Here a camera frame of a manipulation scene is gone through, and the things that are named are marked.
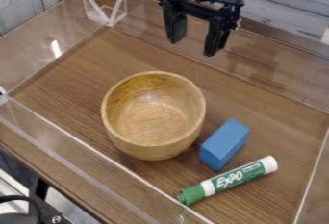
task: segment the green marker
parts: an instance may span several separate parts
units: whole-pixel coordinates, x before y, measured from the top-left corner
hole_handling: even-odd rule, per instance
[[[185,205],[192,205],[205,197],[215,195],[225,189],[235,187],[279,170],[275,157],[269,156],[251,164],[241,166],[221,174],[199,185],[184,188],[179,196]]]

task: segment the blue block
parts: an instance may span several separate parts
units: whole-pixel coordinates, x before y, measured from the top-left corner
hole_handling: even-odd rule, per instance
[[[201,161],[216,171],[231,161],[248,142],[249,128],[229,119],[201,146]]]

